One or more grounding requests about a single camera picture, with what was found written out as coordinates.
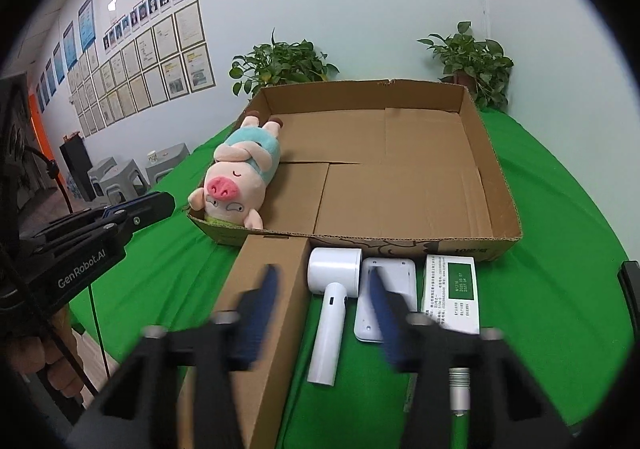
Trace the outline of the person's left hand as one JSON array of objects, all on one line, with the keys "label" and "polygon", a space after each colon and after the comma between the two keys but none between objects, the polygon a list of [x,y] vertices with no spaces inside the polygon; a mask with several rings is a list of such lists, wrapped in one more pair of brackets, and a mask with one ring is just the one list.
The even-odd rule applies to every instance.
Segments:
[{"label": "person's left hand", "polygon": [[[50,323],[55,333],[83,367],[84,362],[78,355],[77,341],[70,324],[68,307],[58,310],[50,319]],[[22,374],[36,373],[49,365],[48,380],[54,389],[61,391],[67,398],[76,398],[81,395],[81,389],[84,387],[81,378],[51,339],[43,342],[39,337],[26,337],[26,339],[9,343],[3,351],[13,370]]]}]

